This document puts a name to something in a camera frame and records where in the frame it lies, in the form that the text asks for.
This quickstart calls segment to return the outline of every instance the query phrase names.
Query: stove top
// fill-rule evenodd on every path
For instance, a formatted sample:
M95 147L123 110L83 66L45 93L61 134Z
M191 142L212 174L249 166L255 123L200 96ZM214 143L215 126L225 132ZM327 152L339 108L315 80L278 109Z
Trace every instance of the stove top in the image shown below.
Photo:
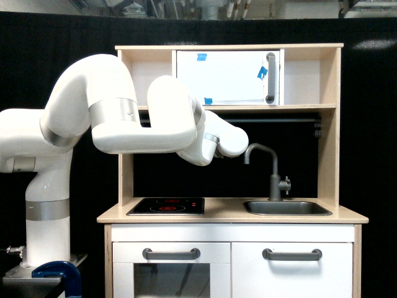
M127 215L203 215L203 197L146 197Z

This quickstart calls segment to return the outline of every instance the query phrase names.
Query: gray faucet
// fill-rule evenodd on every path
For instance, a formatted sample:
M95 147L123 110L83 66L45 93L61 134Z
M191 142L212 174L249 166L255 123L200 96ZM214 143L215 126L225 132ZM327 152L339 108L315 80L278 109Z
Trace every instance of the gray faucet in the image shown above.
M244 153L244 164L249 165L249 155L253 151L253 149L260 149L262 151L269 152L273 156L273 174L270 176L270 196L268 201L272 202L282 202L283 199L281 198L281 191L288 191L291 190L291 181L288 179L288 176L285 177L284 181L281 181L279 175L279 161L277 159L276 152L264 145L258 143L252 143L247 147L247 150Z

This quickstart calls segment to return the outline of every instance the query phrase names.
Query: sink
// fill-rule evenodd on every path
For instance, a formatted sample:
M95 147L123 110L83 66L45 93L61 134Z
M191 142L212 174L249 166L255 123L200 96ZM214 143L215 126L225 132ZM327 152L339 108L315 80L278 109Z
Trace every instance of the sink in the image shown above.
M331 215L332 212L313 202L249 201L244 203L249 213L259 215Z

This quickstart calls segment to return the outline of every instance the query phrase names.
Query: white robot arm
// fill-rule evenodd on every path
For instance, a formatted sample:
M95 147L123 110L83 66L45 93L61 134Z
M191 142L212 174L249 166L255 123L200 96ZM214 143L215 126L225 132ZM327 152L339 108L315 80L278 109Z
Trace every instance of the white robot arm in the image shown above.
M94 55L58 79L44 110L0 112L0 172L37 172L26 191L27 263L69 260L69 172L73 147L91 126L106 153L177 154L200 166L234 157L248 145L244 131L204 111L177 79L163 76L148 91L151 127L140 125L127 67Z

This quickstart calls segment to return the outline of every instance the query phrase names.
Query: drawer handle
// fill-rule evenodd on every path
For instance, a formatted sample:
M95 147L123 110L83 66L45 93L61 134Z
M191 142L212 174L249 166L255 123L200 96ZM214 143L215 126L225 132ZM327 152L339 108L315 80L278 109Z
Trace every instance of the drawer handle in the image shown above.
M146 260L196 260L201 253L198 248L193 248L188 253L155 253L150 248L145 248L142 255Z
M269 53L266 56L267 61L269 62L269 74L268 74L268 87L267 87L267 96L266 103L271 104L274 102L275 97L275 55L273 53Z
M269 261L318 261L323 253L317 248L311 253L274 253L271 249L266 248L262 252L262 256Z

